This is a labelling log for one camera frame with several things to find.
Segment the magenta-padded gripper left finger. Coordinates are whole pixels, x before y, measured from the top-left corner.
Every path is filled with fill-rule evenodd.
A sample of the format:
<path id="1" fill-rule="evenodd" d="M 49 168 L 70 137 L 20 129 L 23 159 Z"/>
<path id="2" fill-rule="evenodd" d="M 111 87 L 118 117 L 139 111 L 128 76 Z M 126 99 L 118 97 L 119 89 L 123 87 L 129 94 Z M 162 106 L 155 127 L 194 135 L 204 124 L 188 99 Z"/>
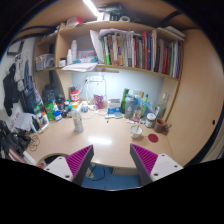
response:
<path id="1" fill-rule="evenodd" d="M 89 145 L 67 157 L 57 157 L 44 170 L 76 185 L 81 185 L 93 155 L 93 146 Z"/>

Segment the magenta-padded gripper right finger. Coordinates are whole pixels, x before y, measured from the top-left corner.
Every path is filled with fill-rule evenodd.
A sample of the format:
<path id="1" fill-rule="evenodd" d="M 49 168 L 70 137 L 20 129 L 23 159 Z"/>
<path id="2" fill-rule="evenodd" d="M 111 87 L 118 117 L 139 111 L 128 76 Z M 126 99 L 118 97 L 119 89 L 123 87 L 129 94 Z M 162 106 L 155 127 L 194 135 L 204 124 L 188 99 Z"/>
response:
<path id="1" fill-rule="evenodd" d="M 157 155 L 135 144 L 130 145 L 130 155 L 136 165 L 143 186 L 182 169 L 182 166 L 167 154 Z"/>

